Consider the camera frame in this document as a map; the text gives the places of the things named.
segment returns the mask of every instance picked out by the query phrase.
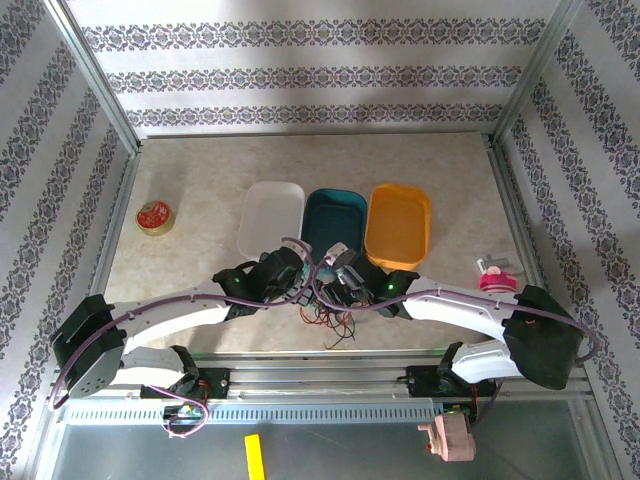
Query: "striped wallpaper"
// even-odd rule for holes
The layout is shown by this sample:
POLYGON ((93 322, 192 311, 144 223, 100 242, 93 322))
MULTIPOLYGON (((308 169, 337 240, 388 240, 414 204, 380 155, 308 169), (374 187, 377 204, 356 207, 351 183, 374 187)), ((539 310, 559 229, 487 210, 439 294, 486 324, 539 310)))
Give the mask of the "striped wallpaper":
POLYGON ((130 3, 68 0, 146 137, 489 132, 557 2, 130 3))
POLYGON ((587 371, 624 478, 640 477, 639 3, 583 2, 504 145, 548 286, 600 337, 587 371))
POLYGON ((0 479, 17 479, 128 154, 38 0, 0 2, 0 31, 0 479))

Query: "wire bundle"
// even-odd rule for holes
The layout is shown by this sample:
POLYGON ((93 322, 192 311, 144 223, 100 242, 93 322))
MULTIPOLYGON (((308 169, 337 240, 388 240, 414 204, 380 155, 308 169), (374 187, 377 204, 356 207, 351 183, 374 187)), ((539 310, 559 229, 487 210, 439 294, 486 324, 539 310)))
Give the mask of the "wire bundle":
POLYGON ((326 350, 335 348, 340 342, 347 338, 353 338, 355 340, 356 322, 351 313, 332 310, 317 300, 314 300, 313 308, 315 316, 310 318, 307 316, 304 308, 300 307, 300 318, 302 318, 302 321, 307 325, 324 325, 329 327, 338 336, 338 340, 334 344, 330 346, 327 346, 326 343, 323 344, 326 350))

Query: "plastic container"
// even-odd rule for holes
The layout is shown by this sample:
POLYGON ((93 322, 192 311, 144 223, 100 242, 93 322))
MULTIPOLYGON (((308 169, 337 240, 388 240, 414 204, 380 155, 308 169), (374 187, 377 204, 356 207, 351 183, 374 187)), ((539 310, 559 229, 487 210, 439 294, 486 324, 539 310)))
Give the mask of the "plastic container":
POLYGON ((248 260, 277 250, 282 237, 300 238, 304 190, 290 182, 258 182, 247 191, 238 230, 238 250, 248 260))
POLYGON ((427 256, 431 199, 420 188, 395 183, 371 193, 365 249, 384 268, 413 270, 427 256))
POLYGON ((367 226, 367 201, 346 190, 321 188, 309 195, 304 209, 302 240, 313 248, 318 263, 337 242, 363 251, 367 226))

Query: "cable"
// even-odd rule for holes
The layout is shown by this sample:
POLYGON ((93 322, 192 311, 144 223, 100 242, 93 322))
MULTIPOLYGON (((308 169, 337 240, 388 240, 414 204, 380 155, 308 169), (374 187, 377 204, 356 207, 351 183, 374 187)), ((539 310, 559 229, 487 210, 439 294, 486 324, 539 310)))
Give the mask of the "cable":
POLYGON ((342 305, 337 305, 331 302, 330 300, 327 300, 325 297, 323 297, 317 285, 318 272, 326 264, 327 259, 328 257, 323 258, 320 261, 320 263, 314 267, 313 272, 311 274, 311 279, 312 279, 311 288, 313 289, 313 293, 315 294, 319 302, 323 303, 327 307, 332 308, 334 310, 339 310, 342 312, 363 312, 363 311, 379 310, 381 308, 388 307, 389 305, 393 305, 395 303, 409 300, 412 298, 445 297, 453 300, 456 300, 456 299, 463 300, 463 301, 466 301, 467 303, 471 303, 472 305, 476 305, 476 306, 485 306, 485 307, 498 308, 498 309, 506 308, 510 310, 517 310, 524 313, 530 313, 532 315, 550 318, 551 320, 556 320, 561 323, 566 323, 567 325, 570 325, 580 330, 582 333, 588 336, 589 339, 591 340, 591 351, 589 351, 589 353, 587 353, 582 357, 576 358, 576 361, 575 361, 576 365, 582 365, 583 363, 591 360, 593 357, 595 357, 596 353, 598 353, 598 350, 600 350, 600 340, 596 335, 596 333, 586 325, 575 321, 573 318, 564 317, 562 315, 558 315, 551 312, 545 312, 544 310, 539 310, 537 308, 525 307, 523 305, 517 305, 513 303, 500 302, 499 306, 497 306, 498 304, 494 300, 477 297, 475 295, 470 295, 467 293, 455 292, 453 290, 431 288, 431 289, 422 290, 419 292, 412 292, 412 293, 407 293, 405 295, 400 295, 390 300, 385 300, 384 302, 374 303, 372 305, 364 305, 359 307, 344 307, 342 305))
POLYGON ((169 397, 175 398, 176 400, 182 400, 185 403, 191 403, 193 405, 196 405, 197 407, 200 407, 202 409, 202 419, 195 425, 193 426, 190 430, 184 432, 184 433, 175 433, 172 430, 172 425, 173 425, 173 420, 176 419, 178 416, 175 415, 173 416, 170 420, 169 423, 167 423, 167 426, 164 427, 164 429, 167 431, 167 433, 169 433, 169 437, 180 437, 180 438, 187 438, 189 435, 193 435, 194 433, 196 433, 198 430, 200 430, 202 427, 205 426, 205 424, 207 423, 207 421, 209 420, 209 408, 207 407, 207 401, 205 400, 204 402, 201 402, 200 400, 196 399, 196 398, 190 398, 190 397, 185 397, 184 395, 180 395, 178 393, 174 393, 170 390, 167 390, 166 388, 162 388, 162 387, 156 387, 154 385, 147 385, 148 388, 150 388, 151 390, 155 390, 158 393, 162 393, 163 395, 167 395, 169 397))
POLYGON ((487 403, 487 405, 482 409, 480 414, 476 417, 476 421, 471 424, 471 428, 475 428, 476 425, 478 425, 481 421, 487 418, 487 415, 489 414, 491 407, 493 407, 493 404, 496 403, 496 399, 498 398, 498 394, 500 393, 500 389, 502 388, 503 384, 504 384, 504 379, 502 378, 496 379, 496 389, 493 392, 493 395, 491 395, 491 400, 489 400, 489 403, 487 403))
POLYGON ((58 397, 58 393, 62 388, 64 379, 67 377, 67 375, 69 374, 73 366, 76 364, 78 359, 82 356, 82 354, 89 348, 89 346, 93 344, 93 342, 98 340, 102 335, 104 335, 111 328, 119 325, 125 320, 133 319, 136 315, 140 315, 148 310, 161 307, 163 305, 168 305, 168 304, 177 303, 177 302, 194 301, 194 300, 218 300, 218 301, 223 301, 227 303, 234 303, 238 305, 245 305, 248 307, 257 307, 257 308, 279 307, 281 305, 286 305, 289 303, 296 303, 304 295, 305 290, 307 290, 307 288, 309 288, 309 285, 311 284, 311 279, 313 278, 312 273, 314 271, 313 258, 311 257, 311 252, 309 251, 307 246, 297 238, 282 237, 282 241, 283 242, 290 241, 295 243, 299 247, 301 247, 306 257, 306 263, 310 266, 309 276, 305 284, 300 288, 300 291, 296 293, 294 296, 292 296, 288 300, 281 300, 278 302, 270 302, 270 303, 259 303, 259 302, 252 302, 249 300, 242 300, 240 298, 228 297, 226 295, 213 295, 209 293, 199 293, 195 295, 179 295, 176 297, 163 298, 162 300, 157 300, 155 302, 142 305, 136 309, 126 312, 123 315, 120 315, 119 317, 117 317, 115 320, 110 321, 109 323, 103 325, 98 330, 93 332, 84 342, 80 344, 80 346, 73 352, 73 354, 71 354, 71 356, 69 357, 69 360, 67 360, 67 363, 65 363, 64 366, 60 369, 60 375, 58 375, 56 382, 53 384, 51 396, 49 397, 49 410, 51 411, 58 410, 67 402, 67 400, 69 400, 69 395, 65 394, 60 399, 60 401, 56 402, 56 398, 58 397))
POLYGON ((199 380, 198 386, 204 388, 204 403, 206 405, 209 400, 209 395, 211 394, 211 386, 204 380, 199 380))
POLYGON ((325 327, 329 327, 333 332, 338 336, 338 340, 331 346, 327 346, 327 344, 323 344, 324 348, 327 350, 331 350, 335 348, 342 340, 347 338, 353 338, 355 340, 356 333, 356 322, 353 319, 353 316, 350 313, 343 313, 342 318, 339 317, 339 312, 335 310, 330 310, 328 307, 322 305, 321 303, 315 303, 315 318, 311 319, 307 316, 304 311, 304 308, 300 307, 300 318, 307 325, 324 325, 325 327), (331 322, 331 318, 335 319, 336 324, 331 322), (349 322, 353 323, 353 328, 349 326, 349 322))

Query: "pink object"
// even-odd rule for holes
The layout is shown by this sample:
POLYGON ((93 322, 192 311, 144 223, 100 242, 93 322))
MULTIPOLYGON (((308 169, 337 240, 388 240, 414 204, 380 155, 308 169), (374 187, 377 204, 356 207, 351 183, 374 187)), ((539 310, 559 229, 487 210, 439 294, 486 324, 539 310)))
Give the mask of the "pink object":
POLYGON ((498 267, 489 267, 478 282, 478 288, 488 293, 515 293, 518 282, 508 273, 502 272, 498 267))
POLYGON ((429 434, 427 448, 434 455, 440 455, 445 462, 469 462, 474 459, 476 442, 464 413, 438 415, 435 423, 427 425, 426 430, 429 434))

